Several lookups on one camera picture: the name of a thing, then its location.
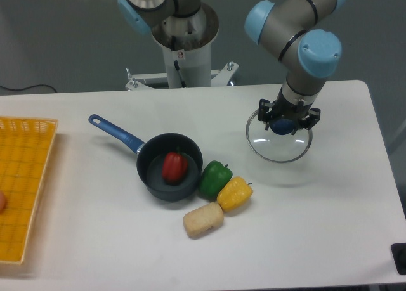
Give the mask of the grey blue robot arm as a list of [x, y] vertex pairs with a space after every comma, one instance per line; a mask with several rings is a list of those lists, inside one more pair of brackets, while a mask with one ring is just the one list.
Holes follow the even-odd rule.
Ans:
[[[258, 120], [279, 135], [311, 129], [320, 121], [313, 103], [335, 72], [342, 46], [317, 23], [346, 0], [264, 0], [248, 13], [244, 30], [288, 69], [275, 101], [261, 100]], [[215, 11], [202, 0], [118, 0], [129, 26], [151, 34], [163, 50], [169, 87], [206, 87], [211, 83], [210, 53], [219, 30]]]

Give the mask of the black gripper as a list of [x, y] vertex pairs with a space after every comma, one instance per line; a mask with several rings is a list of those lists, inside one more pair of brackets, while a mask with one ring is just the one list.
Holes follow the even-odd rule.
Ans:
[[265, 125], [265, 130], [269, 130], [271, 120], [288, 119], [294, 123], [291, 135], [297, 131], [306, 129], [311, 130], [321, 119], [321, 109], [311, 108], [304, 105], [302, 101], [298, 104], [290, 103], [282, 93], [279, 93], [277, 99], [270, 103], [269, 100], [261, 98], [258, 107], [258, 120]]

